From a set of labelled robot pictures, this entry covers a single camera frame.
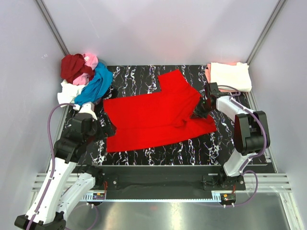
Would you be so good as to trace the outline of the bright red t shirt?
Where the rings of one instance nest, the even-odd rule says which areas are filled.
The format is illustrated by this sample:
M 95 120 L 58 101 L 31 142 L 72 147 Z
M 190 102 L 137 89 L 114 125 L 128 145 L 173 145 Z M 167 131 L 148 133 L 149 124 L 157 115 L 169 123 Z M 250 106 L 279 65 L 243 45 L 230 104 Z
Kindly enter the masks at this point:
M 160 75 L 160 92 L 104 100 L 116 128 L 106 139 L 109 153 L 182 142 L 217 130 L 211 116 L 191 118 L 201 95 L 179 70 Z

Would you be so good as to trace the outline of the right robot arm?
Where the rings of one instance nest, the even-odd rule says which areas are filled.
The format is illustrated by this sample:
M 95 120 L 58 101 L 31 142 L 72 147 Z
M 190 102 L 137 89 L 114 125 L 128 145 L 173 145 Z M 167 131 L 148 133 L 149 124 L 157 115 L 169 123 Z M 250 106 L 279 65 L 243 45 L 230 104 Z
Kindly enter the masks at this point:
M 253 158 L 263 155 L 270 146 L 267 115 L 264 111 L 246 108 L 231 96 L 222 96 L 201 97 L 191 117 L 207 118 L 213 110 L 224 113 L 234 122 L 235 149 L 222 171 L 227 177 L 237 177 Z

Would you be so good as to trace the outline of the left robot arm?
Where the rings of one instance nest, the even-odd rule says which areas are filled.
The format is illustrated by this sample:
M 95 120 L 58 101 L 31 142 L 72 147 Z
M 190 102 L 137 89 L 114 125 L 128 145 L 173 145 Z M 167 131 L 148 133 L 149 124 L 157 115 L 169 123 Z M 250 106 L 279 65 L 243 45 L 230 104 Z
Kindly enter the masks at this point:
M 17 216 L 14 224 L 22 230 L 63 230 L 69 215 L 91 189 L 106 189 L 103 170 L 86 165 L 76 182 L 64 189 L 80 157 L 93 141 L 115 134 L 108 117 L 105 125 L 90 113 L 78 113 L 63 136 L 51 145 L 51 161 L 38 195 L 26 214 Z

